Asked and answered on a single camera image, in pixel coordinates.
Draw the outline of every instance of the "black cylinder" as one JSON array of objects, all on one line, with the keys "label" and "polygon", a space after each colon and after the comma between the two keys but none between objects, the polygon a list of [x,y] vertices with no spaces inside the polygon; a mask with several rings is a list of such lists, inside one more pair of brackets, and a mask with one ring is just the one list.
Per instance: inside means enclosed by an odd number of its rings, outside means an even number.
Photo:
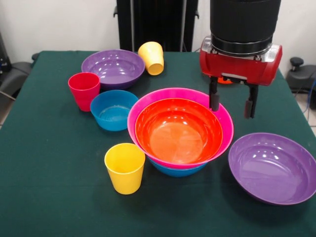
[{"label": "black cylinder", "polygon": [[253,54],[269,47],[281,0],[210,0],[212,42],[220,51]]}]

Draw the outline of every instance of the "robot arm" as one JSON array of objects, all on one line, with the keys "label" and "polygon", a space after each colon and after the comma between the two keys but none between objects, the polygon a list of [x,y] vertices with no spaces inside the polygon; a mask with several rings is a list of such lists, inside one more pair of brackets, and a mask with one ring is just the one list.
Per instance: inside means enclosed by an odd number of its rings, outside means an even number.
[{"label": "robot arm", "polygon": [[272,44],[281,0],[210,0],[211,35],[201,46],[200,66],[210,76],[209,106],[217,111],[218,78],[249,86],[244,115],[253,118],[258,86],[276,76],[282,47]]}]

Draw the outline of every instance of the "yellow cup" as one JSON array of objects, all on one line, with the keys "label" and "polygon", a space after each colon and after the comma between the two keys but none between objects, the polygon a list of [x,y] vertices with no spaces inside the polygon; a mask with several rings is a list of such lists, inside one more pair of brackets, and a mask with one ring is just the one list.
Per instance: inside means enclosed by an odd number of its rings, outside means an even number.
[{"label": "yellow cup", "polygon": [[120,194],[132,194],[141,184],[145,154],[131,143],[111,147],[104,156],[114,189]]},{"label": "yellow cup", "polygon": [[164,61],[162,46],[157,42],[144,43],[138,49],[138,55],[144,60],[146,70],[150,75],[162,73]]}]

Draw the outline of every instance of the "purple bowl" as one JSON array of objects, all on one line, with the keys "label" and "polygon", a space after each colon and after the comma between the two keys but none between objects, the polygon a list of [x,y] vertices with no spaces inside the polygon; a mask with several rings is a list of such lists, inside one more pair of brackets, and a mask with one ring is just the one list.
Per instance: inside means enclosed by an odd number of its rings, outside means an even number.
[{"label": "purple bowl", "polygon": [[252,133],[232,145],[229,166],[253,197],[276,205],[297,204],[316,191],[316,161],[298,143],[271,133]]},{"label": "purple bowl", "polygon": [[82,72],[99,76],[104,90],[124,90],[132,86],[145,70],[145,63],[136,53],[122,50],[106,50],[87,57]]}]

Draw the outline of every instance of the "plastic bowl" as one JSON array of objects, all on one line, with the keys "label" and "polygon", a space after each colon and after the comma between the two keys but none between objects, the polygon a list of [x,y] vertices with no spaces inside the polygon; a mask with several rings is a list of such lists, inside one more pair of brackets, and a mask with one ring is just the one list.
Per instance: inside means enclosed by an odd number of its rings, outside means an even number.
[{"label": "plastic bowl", "polygon": [[144,70],[145,63],[140,56],[122,49],[94,53],[81,65],[82,72],[99,76],[104,90],[127,89],[138,80]]},{"label": "plastic bowl", "polygon": [[195,163],[214,156],[223,141],[216,116],[187,99],[169,98],[147,106],[136,121],[136,139],[152,156],[170,163]]},{"label": "plastic bowl", "polygon": [[127,117],[138,98],[125,90],[110,90],[96,96],[90,105],[98,125],[109,131],[127,129]]},{"label": "plastic bowl", "polygon": [[173,169],[173,168],[168,168],[165,167],[161,164],[158,164],[156,162],[154,162],[152,159],[148,158],[149,161],[151,162],[151,164],[153,164],[153,166],[159,170],[161,173],[164,173],[166,175],[169,175],[171,177],[176,177],[176,178],[180,178],[180,177],[186,177],[192,174],[197,173],[198,171],[200,171],[201,169],[203,169],[207,163],[197,166],[195,168],[188,168],[188,169]]},{"label": "plastic bowl", "polygon": [[[187,88],[165,88],[153,91],[142,98],[140,98],[135,105],[130,110],[130,113],[128,115],[127,119],[127,129],[129,132],[129,135],[132,139],[132,141],[140,148],[141,146],[137,142],[136,136],[135,136],[135,123],[139,116],[139,114],[142,112],[144,108],[146,108],[151,103],[157,101],[157,100],[163,100],[167,98],[183,98],[192,100],[195,102],[198,102],[206,107],[208,107],[209,103],[209,97],[207,94],[204,94],[197,90],[187,89]],[[222,129],[223,129],[223,142],[218,150],[218,152],[210,158],[209,160],[197,162],[197,163],[191,163],[191,164],[173,164],[166,161],[161,161],[157,159],[154,156],[151,156],[146,151],[143,151],[146,153],[147,156],[149,156],[152,160],[154,160],[156,163],[159,163],[163,166],[169,167],[169,168],[176,168],[176,169],[187,169],[187,168],[194,168],[197,166],[200,166],[202,164],[205,164],[211,160],[214,160],[218,158],[222,153],[224,153],[229,145],[232,142],[233,135],[234,135],[234,125],[232,118],[230,114],[227,112],[225,107],[220,104],[219,110],[216,112],[213,112],[214,115],[218,118],[219,122],[221,123]]]},{"label": "plastic bowl", "polygon": [[232,145],[229,166],[238,183],[265,203],[292,205],[316,191],[316,161],[298,143],[276,134],[252,133]]}]

